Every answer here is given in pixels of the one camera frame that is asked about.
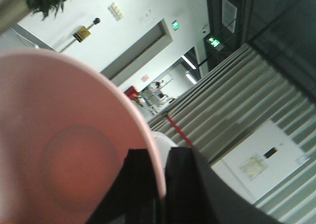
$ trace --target person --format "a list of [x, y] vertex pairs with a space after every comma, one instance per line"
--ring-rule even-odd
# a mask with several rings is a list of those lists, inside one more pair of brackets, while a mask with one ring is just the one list
[[161, 87], [161, 84], [163, 83], [164, 81], [163, 80], [160, 80], [158, 82], [152, 82], [152, 84], [156, 87], [156, 88], [160, 88]]
[[158, 97], [159, 97], [160, 99], [162, 99], [164, 96], [165, 96], [165, 94], [163, 94], [163, 93], [159, 93], [159, 94], [158, 94]]

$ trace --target fluorescent light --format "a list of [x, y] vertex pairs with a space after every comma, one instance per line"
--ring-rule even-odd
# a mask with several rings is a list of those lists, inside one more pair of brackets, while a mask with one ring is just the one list
[[194, 80], [194, 78], [190, 74], [186, 74], [187, 78], [193, 83], [196, 84], [197, 82]]
[[187, 63], [191, 66], [192, 69], [194, 69], [194, 70], [197, 69], [197, 68], [194, 66], [194, 64], [192, 64], [191, 61], [188, 60], [187, 57], [185, 57], [185, 56], [183, 55], [183, 56], [181, 56], [181, 58], [184, 59], [184, 61], [187, 62]]

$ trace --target pink bowl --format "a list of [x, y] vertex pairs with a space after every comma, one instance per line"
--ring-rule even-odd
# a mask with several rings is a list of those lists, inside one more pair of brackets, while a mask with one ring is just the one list
[[85, 223], [144, 148], [163, 199], [155, 141], [109, 80], [53, 51], [0, 52], [0, 223]]

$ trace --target yellow sign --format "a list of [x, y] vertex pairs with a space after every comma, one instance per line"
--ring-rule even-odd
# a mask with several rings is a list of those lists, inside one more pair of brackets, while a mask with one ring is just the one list
[[75, 34], [74, 37], [79, 41], [82, 42], [84, 39], [86, 39], [91, 32], [85, 27], [82, 26]]

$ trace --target wall sign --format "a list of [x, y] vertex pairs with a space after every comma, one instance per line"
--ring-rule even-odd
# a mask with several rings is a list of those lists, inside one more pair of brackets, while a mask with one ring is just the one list
[[146, 9], [139, 17], [139, 22], [143, 25], [149, 25], [151, 24], [155, 19], [155, 15], [151, 8]]
[[171, 23], [171, 25], [172, 25], [172, 28], [173, 28], [174, 31], [176, 31], [176, 30], [179, 29], [179, 23], [178, 23], [177, 20], [174, 20], [174, 21]]
[[308, 160], [302, 149], [269, 120], [212, 169], [240, 196], [255, 203]]
[[148, 76], [148, 75], [144, 75], [144, 76], [142, 76], [142, 78], [141, 78], [141, 80], [142, 80], [143, 82], [146, 82], [148, 79], [149, 79], [149, 76]]
[[74, 37], [77, 39], [77, 41], [82, 42], [84, 39], [86, 39], [91, 32], [86, 28], [85, 26], [82, 26], [76, 33], [74, 33]]
[[220, 51], [224, 48], [224, 45], [215, 37], [210, 37], [206, 42], [213, 46], [217, 51]]

